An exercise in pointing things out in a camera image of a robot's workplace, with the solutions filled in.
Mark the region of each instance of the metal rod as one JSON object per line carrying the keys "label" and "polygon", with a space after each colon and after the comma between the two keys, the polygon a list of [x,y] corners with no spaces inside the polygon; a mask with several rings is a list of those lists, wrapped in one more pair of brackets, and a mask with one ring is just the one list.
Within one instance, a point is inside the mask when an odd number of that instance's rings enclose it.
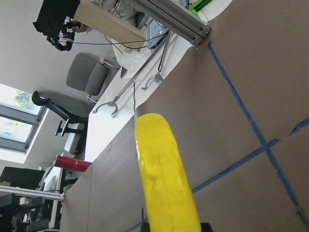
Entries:
{"label": "metal rod", "polygon": [[169,30],[169,33],[168,33],[168,37],[167,37],[167,41],[164,45],[164,49],[163,49],[163,53],[162,53],[162,57],[160,59],[160,63],[159,63],[159,67],[158,67],[158,72],[160,73],[163,69],[163,65],[164,65],[164,61],[165,61],[165,57],[166,57],[166,54],[167,54],[167,51],[168,51],[168,48],[169,48],[169,42],[172,38],[172,35],[173,35],[173,32],[171,30]]}
{"label": "metal rod", "polygon": [[118,93],[118,95],[114,98],[113,101],[119,100],[119,98],[123,95],[123,93],[129,88],[129,86],[135,81],[135,79],[139,76],[139,74],[146,68],[146,66],[153,60],[156,54],[161,50],[162,46],[165,44],[167,37],[159,44],[158,48],[149,56],[149,58],[145,61],[145,63],[140,67],[140,69],[134,74],[134,76],[129,80],[129,82],[124,86],[124,88]]}
{"label": "metal rod", "polygon": [[25,188],[15,188],[9,186],[0,186],[0,192],[5,193],[15,193],[17,196],[22,197],[42,197],[43,199],[47,200],[56,200],[56,201],[63,201],[64,200],[64,193],[53,193],[53,192],[42,192],[37,190],[25,189]]}

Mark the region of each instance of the brown cardboard surface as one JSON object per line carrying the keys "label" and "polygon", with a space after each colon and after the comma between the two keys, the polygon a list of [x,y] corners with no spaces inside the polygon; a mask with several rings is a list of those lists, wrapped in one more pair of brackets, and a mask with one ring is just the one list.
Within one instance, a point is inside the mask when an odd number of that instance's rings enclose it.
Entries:
{"label": "brown cardboard surface", "polygon": [[282,139],[272,151],[306,216],[309,215],[309,126]]}
{"label": "brown cardboard surface", "polygon": [[265,153],[196,193],[214,232],[306,232]]}
{"label": "brown cardboard surface", "polygon": [[60,231],[87,231],[91,172],[90,166],[65,194],[62,202]]}
{"label": "brown cardboard surface", "polygon": [[308,1],[234,0],[211,21],[212,46],[268,141],[309,116],[308,12]]}
{"label": "brown cardboard surface", "polygon": [[261,146],[205,44],[190,48],[136,112],[169,122],[192,188]]}

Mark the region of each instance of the blue painter's tape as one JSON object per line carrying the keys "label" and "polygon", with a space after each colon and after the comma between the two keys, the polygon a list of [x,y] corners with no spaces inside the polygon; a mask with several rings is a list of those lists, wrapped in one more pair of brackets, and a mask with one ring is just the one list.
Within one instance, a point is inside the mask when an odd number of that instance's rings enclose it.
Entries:
{"label": "blue painter's tape", "polygon": [[223,66],[221,65],[211,43],[208,44],[208,49],[214,59],[214,61],[216,62],[222,76],[224,77],[224,79],[226,80],[226,82],[228,83],[236,101],[238,102],[239,106],[241,107],[243,113],[245,114],[247,120],[249,121],[255,135],[257,136],[258,140],[260,141],[262,148],[264,149],[264,151],[267,153],[268,158],[270,160],[270,162],[272,163],[272,165],[274,166],[274,168],[277,170],[277,174],[279,179],[281,180],[281,182],[283,183],[285,190],[287,191],[290,199],[293,201],[295,207],[297,208],[297,213],[300,215],[300,218],[302,219],[302,221],[304,222],[304,224],[306,225],[306,227],[309,229],[309,221],[306,219],[305,215],[303,214],[303,212],[301,211],[300,207],[299,207],[299,203],[298,200],[292,190],[292,187],[290,185],[290,183],[288,182],[288,180],[286,179],[286,177],[284,176],[281,167],[279,166],[277,159],[275,158],[275,156],[272,154],[269,146],[267,145],[267,142],[265,140],[265,138],[263,137],[261,131],[259,130],[257,124],[255,123],[255,121],[253,120],[251,114],[249,113],[249,111],[247,110],[244,102],[242,101],[240,95],[237,93],[234,85],[232,84],[230,78],[228,77],[227,73],[225,72]]}
{"label": "blue painter's tape", "polygon": [[295,132],[298,132],[302,127],[305,127],[307,125],[309,125],[309,118],[307,118],[304,121],[301,121],[300,123],[298,123],[288,136],[294,134]]}
{"label": "blue painter's tape", "polygon": [[[268,143],[269,147],[273,147],[274,145],[276,145],[279,142],[278,139],[273,139],[272,141],[270,141]],[[222,177],[224,177],[225,175],[229,174],[230,172],[234,171],[235,169],[239,168],[241,165],[245,164],[246,162],[252,160],[253,158],[257,157],[258,155],[260,155],[261,153],[264,152],[264,149],[262,147],[260,147],[259,149],[257,149],[256,151],[252,152],[251,154],[247,155],[245,158],[242,158],[240,161],[234,163],[233,165],[229,166],[225,171],[215,175],[214,177],[210,178],[209,180],[205,181],[203,184],[197,186],[196,188],[194,188],[192,190],[193,194],[201,191],[203,188],[211,185],[213,182],[221,179]]]}

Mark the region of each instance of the chair backrest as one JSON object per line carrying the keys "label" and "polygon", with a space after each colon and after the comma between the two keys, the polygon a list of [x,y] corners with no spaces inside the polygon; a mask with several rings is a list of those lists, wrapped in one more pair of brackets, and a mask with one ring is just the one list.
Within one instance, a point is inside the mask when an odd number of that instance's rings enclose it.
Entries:
{"label": "chair backrest", "polygon": [[71,64],[66,83],[71,88],[96,96],[100,93],[108,73],[106,66],[79,53]]}
{"label": "chair backrest", "polygon": [[35,105],[39,105],[39,106],[45,105],[48,109],[54,111],[56,114],[58,114],[64,120],[69,119],[69,123],[83,123],[83,124],[85,124],[85,123],[88,122],[87,117],[80,117],[80,116],[77,116],[75,114],[70,113],[65,108],[54,103],[50,98],[41,98],[37,91],[34,91],[31,99],[32,99],[32,101]]}

